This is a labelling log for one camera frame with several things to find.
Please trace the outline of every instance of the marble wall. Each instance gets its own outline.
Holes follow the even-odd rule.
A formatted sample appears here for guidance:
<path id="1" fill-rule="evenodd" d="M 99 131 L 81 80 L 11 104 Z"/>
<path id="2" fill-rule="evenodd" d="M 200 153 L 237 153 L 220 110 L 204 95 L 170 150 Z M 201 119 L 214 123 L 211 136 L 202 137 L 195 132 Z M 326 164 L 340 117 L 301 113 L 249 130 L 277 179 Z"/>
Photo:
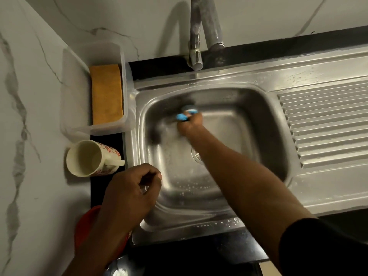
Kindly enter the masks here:
<path id="1" fill-rule="evenodd" d="M 116 38 L 129 61 L 187 53 L 190 0 L 27 1 L 68 45 Z M 368 0 L 215 3 L 226 46 L 368 25 Z"/>
<path id="2" fill-rule="evenodd" d="M 0 274 L 60 275 L 89 179 L 64 167 L 60 75 L 66 43 L 25 0 L 0 0 Z"/>

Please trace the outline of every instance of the black countertop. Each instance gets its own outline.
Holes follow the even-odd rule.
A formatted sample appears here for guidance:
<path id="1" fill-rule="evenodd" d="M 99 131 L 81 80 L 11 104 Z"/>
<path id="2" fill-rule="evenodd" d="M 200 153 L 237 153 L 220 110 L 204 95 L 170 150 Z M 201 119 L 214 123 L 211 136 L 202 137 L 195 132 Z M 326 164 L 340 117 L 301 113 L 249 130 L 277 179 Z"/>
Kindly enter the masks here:
<path id="1" fill-rule="evenodd" d="M 216 53 L 204 51 L 203 69 L 349 48 L 362 44 L 368 44 L 368 26 L 226 47 Z M 192 71 L 183 56 L 131 62 L 130 66 L 134 80 Z M 122 134 L 114 134 L 91 136 L 91 139 L 114 147 L 124 155 L 122 137 Z M 111 178 L 112 175 L 91 178 L 91 207 L 102 203 L 105 189 Z M 368 243 L 368 209 L 331 214 L 321 219 L 336 229 Z M 132 267 L 145 268 L 144 275 L 154 274 L 157 272 L 157 267 L 160 267 L 161 275 L 194 275 L 202 272 L 213 275 L 262 275 L 259 266 L 249 262 L 264 260 L 263 251 L 248 235 L 247 231 L 238 230 L 143 247 L 133 247 L 129 244 L 124 255 L 128 256 Z M 196 270 L 194 273 L 194 267 L 202 267 L 203 271 Z"/>

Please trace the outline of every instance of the sink drain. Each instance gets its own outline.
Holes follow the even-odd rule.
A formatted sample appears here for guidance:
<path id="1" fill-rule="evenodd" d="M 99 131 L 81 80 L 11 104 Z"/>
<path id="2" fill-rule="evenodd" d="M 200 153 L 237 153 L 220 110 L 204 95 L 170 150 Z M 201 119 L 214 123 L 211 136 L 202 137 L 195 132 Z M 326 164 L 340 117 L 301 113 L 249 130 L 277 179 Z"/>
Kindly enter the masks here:
<path id="1" fill-rule="evenodd" d="M 192 148 L 192 157 L 197 163 L 203 164 L 200 154 L 196 150 L 194 150 L 194 148 Z"/>

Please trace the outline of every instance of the person's left hand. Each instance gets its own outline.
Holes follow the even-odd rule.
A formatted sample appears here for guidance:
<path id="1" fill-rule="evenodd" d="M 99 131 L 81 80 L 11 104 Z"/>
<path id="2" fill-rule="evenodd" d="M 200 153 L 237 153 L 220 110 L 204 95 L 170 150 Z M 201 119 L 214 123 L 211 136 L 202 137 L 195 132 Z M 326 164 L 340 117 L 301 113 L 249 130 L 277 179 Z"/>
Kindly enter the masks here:
<path id="1" fill-rule="evenodd" d="M 149 164 L 131 167 L 113 176 L 104 196 L 96 228 L 124 238 L 136 227 L 156 204 L 161 189 L 162 175 Z M 147 185 L 143 194 L 141 185 Z"/>

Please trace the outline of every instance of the person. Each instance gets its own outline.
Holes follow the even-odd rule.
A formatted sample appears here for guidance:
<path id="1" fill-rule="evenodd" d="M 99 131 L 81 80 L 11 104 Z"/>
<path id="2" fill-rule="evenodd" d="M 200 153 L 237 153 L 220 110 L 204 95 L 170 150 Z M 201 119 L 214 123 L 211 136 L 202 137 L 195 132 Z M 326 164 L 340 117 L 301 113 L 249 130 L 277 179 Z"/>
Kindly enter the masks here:
<path id="1" fill-rule="evenodd" d="M 226 147 L 202 125 L 201 113 L 185 114 L 189 120 L 178 123 L 180 134 L 200 154 L 228 204 L 282 275 L 368 271 L 368 245 L 325 225 L 270 170 Z M 150 181 L 144 194 L 142 178 Z M 90 235 L 63 275 L 102 275 L 126 234 L 154 207 L 161 179 L 149 164 L 115 174 Z"/>

